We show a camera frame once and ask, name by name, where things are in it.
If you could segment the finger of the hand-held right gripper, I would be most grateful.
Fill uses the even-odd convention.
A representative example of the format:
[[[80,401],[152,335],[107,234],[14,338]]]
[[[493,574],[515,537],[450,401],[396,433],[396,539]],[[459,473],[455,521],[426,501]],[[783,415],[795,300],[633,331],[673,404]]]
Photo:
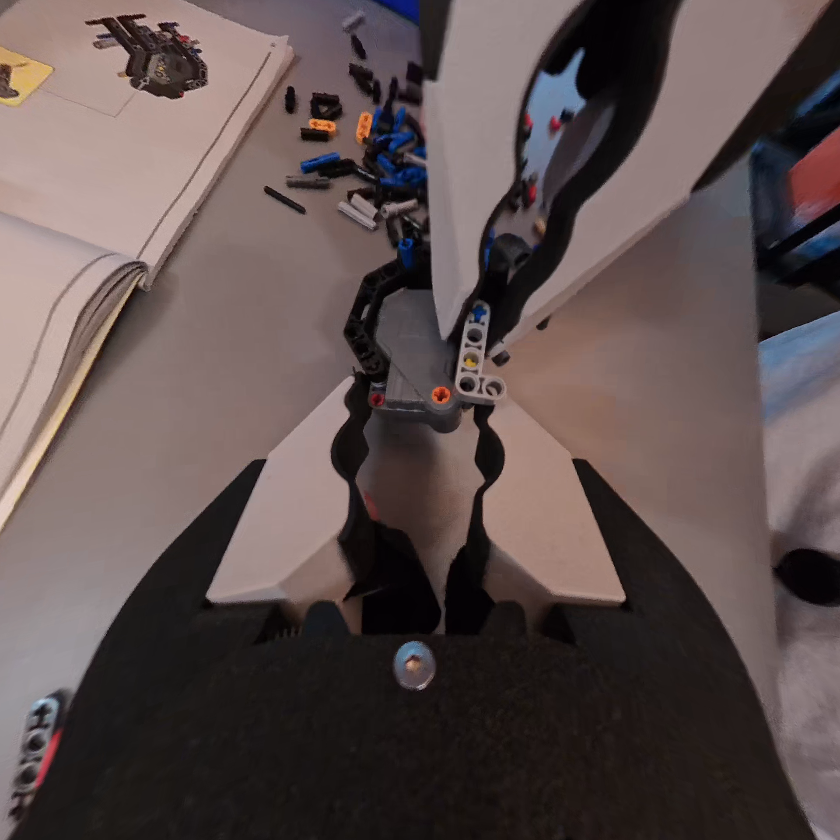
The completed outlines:
[[[713,182],[838,57],[838,2],[594,2],[558,46],[584,51],[592,116],[563,132],[537,254],[513,277],[513,344]]]
[[[518,174],[522,106],[582,2],[425,3],[432,279],[443,337],[479,283],[489,221]]]

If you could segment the open lego instruction booklet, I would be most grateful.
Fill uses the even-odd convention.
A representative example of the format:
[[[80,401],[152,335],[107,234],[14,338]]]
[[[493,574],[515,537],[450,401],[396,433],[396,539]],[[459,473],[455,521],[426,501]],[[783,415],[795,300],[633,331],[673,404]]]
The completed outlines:
[[[294,52],[189,2],[12,2],[1,42],[4,526]]]

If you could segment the light grey angled lego beam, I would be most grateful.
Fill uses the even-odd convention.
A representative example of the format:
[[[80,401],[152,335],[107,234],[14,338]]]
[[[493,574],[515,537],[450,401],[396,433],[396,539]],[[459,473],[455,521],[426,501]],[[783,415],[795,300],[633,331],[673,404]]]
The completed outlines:
[[[494,406],[507,395],[504,381],[485,372],[489,326],[490,307],[478,300],[465,319],[454,373],[456,393],[473,405]]]

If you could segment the pile of small lego pins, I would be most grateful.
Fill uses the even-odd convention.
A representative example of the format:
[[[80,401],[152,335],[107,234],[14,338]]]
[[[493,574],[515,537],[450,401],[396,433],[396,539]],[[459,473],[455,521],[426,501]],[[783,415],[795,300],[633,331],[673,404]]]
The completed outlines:
[[[377,2],[352,2],[339,25],[338,68],[305,97],[300,83],[284,96],[288,114],[303,119],[300,150],[280,192],[304,207],[310,194],[335,202],[341,217],[365,233],[383,233],[397,251],[403,238],[427,242],[424,63],[419,31]],[[355,141],[362,112],[374,115],[371,137]],[[312,131],[310,119],[335,121],[334,136]]]

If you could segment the grey black lego assembly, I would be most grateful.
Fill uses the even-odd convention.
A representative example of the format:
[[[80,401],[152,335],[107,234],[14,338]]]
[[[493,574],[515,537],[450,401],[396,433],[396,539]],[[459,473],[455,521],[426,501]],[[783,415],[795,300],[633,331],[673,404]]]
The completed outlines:
[[[427,243],[403,238],[396,258],[366,275],[343,335],[369,382],[376,412],[447,434],[473,405],[455,391],[454,373],[464,324],[456,339],[442,336]]]

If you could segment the grey holed lego beam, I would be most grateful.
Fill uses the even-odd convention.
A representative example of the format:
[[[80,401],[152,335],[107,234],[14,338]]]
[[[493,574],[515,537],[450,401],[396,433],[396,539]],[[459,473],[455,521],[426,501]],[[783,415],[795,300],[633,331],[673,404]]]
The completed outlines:
[[[66,726],[73,693],[59,688],[31,705],[12,779],[8,818],[21,823],[42,787]]]

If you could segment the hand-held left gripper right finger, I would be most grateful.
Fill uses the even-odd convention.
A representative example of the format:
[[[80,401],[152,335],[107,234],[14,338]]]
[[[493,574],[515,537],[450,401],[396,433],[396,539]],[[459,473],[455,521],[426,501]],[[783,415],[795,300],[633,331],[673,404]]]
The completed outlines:
[[[574,459],[513,401],[479,405],[473,416],[481,483],[448,569],[445,633],[511,622],[572,636],[565,607],[626,599]]]

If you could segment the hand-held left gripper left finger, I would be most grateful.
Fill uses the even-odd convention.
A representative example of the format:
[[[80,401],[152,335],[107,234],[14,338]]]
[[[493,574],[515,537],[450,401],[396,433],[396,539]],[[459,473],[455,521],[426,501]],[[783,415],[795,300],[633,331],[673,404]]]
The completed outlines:
[[[369,511],[370,383],[353,375],[267,456],[206,598],[272,602],[301,625],[329,602],[356,634],[432,634],[442,611],[410,538]]]

